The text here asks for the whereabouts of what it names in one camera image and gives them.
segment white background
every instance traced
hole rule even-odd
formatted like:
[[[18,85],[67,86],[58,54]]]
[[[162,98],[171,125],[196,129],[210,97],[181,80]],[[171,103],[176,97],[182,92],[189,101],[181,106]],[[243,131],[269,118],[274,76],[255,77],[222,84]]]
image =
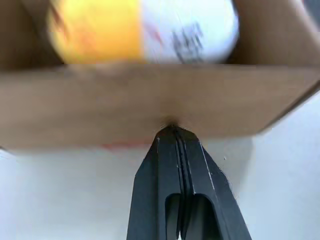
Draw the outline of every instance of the white background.
[[[320,95],[253,138],[204,140],[253,240],[320,238]],[[125,240],[147,148],[2,152],[0,240]]]

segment brown cardboard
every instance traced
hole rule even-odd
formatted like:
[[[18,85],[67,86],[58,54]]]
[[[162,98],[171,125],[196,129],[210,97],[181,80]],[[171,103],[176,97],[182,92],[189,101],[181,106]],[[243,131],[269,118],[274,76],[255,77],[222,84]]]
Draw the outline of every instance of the brown cardboard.
[[[14,21],[19,33],[6,30],[32,44],[14,42],[26,49],[22,57],[10,41],[0,41],[0,48],[8,49],[0,58],[2,69],[25,67],[27,56],[38,58],[29,67],[60,63],[42,36],[48,1],[40,1],[43,5],[39,1],[23,0],[23,5],[15,6],[10,1],[27,27]],[[0,1],[0,7],[6,8],[3,2],[7,0]],[[297,0],[236,0],[235,4],[240,41],[230,61],[242,65],[119,63],[2,73],[0,145],[147,142],[168,121],[200,137],[260,132],[320,86],[319,32]],[[34,30],[31,35],[27,28]]]

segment red marking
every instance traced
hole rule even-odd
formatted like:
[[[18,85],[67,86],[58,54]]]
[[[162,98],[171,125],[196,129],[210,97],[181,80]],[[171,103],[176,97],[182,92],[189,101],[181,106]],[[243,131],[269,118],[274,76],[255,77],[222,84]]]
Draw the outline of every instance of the red marking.
[[[154,28],[153,26],[151,26],[148,23],[144,24],[144,28],[147,31],[147,33],[150,35],[151,38],[153,38],[158,43],[160,43],[162,47],[165,46],[165,44],[164,44],[164,42],[163,42],[163,40],[162,40],[162,38],[156,28]]]
[[[78,37],[79,41],[81,42],[82,46],[84,47],[83,50],[85,52],[94,50],[94,48],[95,48],[94,41],[93,41],[93,38],[89,32],[87,32],[85,30],[83,30],[83,31],[80,30],[77,33],[77,37]]]
[[[68,41],[69,40],[69,32],[67,30],[67,27],[66,27],[64,20],[62,19],[62,17],[60,16],[60,14],[58,13],[58,11],[56,10],[56,8],[53,5],[50,5],[50,8],[51,8],[53,20],[54,20],[54,23],[56,25],[57,30],[60,31],[63,34],[65,40]]]

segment yellow and white object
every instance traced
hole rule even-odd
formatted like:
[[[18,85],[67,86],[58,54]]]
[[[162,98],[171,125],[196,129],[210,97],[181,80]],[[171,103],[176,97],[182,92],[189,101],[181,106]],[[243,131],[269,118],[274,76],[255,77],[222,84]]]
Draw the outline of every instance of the yellow and white object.
[[[55,0],[48,30],[67,64],[217,63],[239,20],[232,0]]]

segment cardboard box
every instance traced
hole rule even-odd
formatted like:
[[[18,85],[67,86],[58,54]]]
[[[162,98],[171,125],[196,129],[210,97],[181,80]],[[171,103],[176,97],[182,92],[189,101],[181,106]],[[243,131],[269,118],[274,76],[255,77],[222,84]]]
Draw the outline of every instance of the cardboard box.
[[[235,5],[232,64],[63,66],[48,1],[1,0],[0,145],[148,142],[170,121],[200,137],[259,133],[319,88],[320,34],[300,0]]]

